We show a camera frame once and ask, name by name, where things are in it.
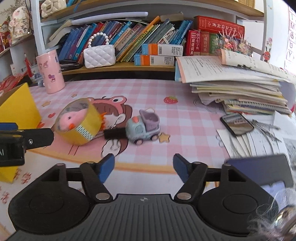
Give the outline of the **pink cartoon table mat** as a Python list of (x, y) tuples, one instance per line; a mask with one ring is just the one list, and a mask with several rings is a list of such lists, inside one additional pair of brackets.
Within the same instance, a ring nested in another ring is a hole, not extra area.
[(1, 210), (40, 174), (59, 161), (68, 166), (115, 156), (110, 186), (116, 193), (175, 192), (180, 185), (173, 169), (176, 153), (188, 161), (220, 167), (229, 158), (229, 137), (215, 104), (203, 105), (189, 85), (163, 80), (89, 80), (70, 82), (55, 94), (41, 87), (30, 92), (42, 116), (41, 128), (60, 123), (62, 110), (83, 98), (105, 115), (110, 135), (97, 135), (76, 146), (55, 131), (50, 146), (31, 150), (16, 169), (13, 183), (1, 183)]

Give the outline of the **cream quilted handbag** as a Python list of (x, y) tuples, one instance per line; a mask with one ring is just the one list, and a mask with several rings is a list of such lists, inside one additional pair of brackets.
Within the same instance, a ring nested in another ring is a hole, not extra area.
[(67, 7), (65, 0), (45, 0), (41, 4), (41, 16), (47, 18), (48, 16), (63, 10)]

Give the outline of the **pink cartoon cylinder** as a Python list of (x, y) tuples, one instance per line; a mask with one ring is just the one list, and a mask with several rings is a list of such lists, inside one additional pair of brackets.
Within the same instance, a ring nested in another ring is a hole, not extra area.
[(59, 92), (65, 87), (60, 63), (56, 50), (49, 51), (36, 57), (37, 65), (48, 94)]

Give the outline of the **white bookshelf unit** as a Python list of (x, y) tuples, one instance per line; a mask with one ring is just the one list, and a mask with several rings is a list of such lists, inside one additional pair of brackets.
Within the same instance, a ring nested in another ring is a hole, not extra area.
[(116, 63), (108, 67), (67, 70), (63, 75), (113, 71), (173, 72), (174, 66), (136, 66), (134, 57), (143, 44), (182, 44), (191, 29), (199, 32), (234, 33), (245, 37), (245, 27), (238, 20), (266, 21), (263, 12), (237, 1), (79, 1), (54, 11), (54, 1), (31, 1), (31, 15), (39, 55), (67, 51), (67, 37), (76, 31), (78, 46), (74, 61), (83, 59), (89, 50), (87, 34), (100, 27), (112, 34)]

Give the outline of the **yellow cardboard box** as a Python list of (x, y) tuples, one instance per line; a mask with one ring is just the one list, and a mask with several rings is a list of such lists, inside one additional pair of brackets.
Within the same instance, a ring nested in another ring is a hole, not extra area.
[(1, 95), (2, 123), (16, 123), (23, 130), (36, 128), (41, 120), (27, 83)]

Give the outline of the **red figurine pen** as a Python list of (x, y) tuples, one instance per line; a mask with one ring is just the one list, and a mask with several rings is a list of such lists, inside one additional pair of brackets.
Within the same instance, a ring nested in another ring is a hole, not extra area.
[(25, 56), (24, 61), (25, 61), (26, 67), (27, 67), (28, 76), (31, 78), (33, 76), (32, 70), (31, 70), (31, 64), (30, 64), (30, 61), (27, 58), (26, 53), (24, 53), (24, 56)]

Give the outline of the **orange blue box upper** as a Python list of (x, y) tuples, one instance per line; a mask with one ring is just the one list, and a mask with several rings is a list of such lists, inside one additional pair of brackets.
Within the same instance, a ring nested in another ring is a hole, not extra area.
[(142, 44), (142, 54), (180, 57), (183, 55), (183, 46), (173, 44)]

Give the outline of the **stack of papers and books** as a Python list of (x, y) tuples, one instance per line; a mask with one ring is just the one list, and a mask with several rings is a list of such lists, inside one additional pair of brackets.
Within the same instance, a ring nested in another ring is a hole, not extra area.
[(226, 113), (289, 115), (295, 102), (294, 75), (226, 49), (177, 57), (175, 80), (189, 84), (204, 105), (221, 103)]

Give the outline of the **row of leaning books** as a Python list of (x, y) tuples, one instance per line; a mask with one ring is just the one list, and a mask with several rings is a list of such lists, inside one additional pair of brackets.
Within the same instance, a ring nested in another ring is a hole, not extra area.
[[(174, 23), (170, 16), (158, 16), (146, 23), (133, 19), (111, 19), (80, 24), (77, 27), (68, 25), (58, 35), (61, 36), (62, 48), (58, 51), (59, 61), (73, 61), (84, 64), (83, 50), (89, 38), (99, 32), (106, 33), (109, 44), (114, 45), (116, 62), (134, 62), (135, 54), (142, 54), (142, 44), (187, 43), (186, 34), (191, 30), (191, 20)], [(103, 37), (96, 37), (92, 46), (105, 45)]]

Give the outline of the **pink chick plush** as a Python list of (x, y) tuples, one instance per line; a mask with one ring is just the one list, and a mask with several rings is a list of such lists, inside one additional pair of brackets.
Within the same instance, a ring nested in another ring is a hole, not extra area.
[(87, 110), (81, 109), (79, 111), (70, 111), (62, 114), (59, 119), (59, 128), (61, 131), (67, 132), (75, 127), (78, 127), (82, 123), (86, 116)]

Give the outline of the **small toy truck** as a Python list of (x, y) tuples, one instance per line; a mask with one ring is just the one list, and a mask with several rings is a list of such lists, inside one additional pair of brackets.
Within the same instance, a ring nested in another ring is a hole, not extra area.
[(160, 119), (153, 108), (140, 109), (139, 115), (126, 122), (126, 136), (137, 146), (144, 141), (156, 141), (161, 130)]

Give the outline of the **white quilted handbag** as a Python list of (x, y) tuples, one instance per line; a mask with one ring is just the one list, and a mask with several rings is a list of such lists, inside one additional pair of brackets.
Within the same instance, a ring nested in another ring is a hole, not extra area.
[[(103, 37), (105, 45), (92, 46), (96, 37)], [(93, 34), (87, 47), (83, 50), (84, 65), (87, 69), (112, 66), (116, 63), (114, 45), (109, 44), (106, 33), (99, 32)]]

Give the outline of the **black binder clip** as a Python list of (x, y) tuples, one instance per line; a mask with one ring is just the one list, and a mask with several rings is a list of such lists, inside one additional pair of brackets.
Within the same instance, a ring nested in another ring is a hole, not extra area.
[(110, 139), (127, 139), (125, 128), (110, 128), (103, 131), (104, 138)]

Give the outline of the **black smartphone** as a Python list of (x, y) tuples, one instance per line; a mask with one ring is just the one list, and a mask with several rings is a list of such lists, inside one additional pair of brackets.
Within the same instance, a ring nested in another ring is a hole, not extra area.
[(233, 136), (241, 136), (254, 130), (251, 122), (240, 113), (224, 115), (220, 121)]

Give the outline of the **yellow tape roll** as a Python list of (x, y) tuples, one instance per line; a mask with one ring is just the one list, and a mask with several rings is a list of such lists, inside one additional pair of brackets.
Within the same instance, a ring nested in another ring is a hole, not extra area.
[(87, 144), (105, 128), (105, 115), (87, 98), (69, 103), (57, 116), (54, 131), (69, 144)]

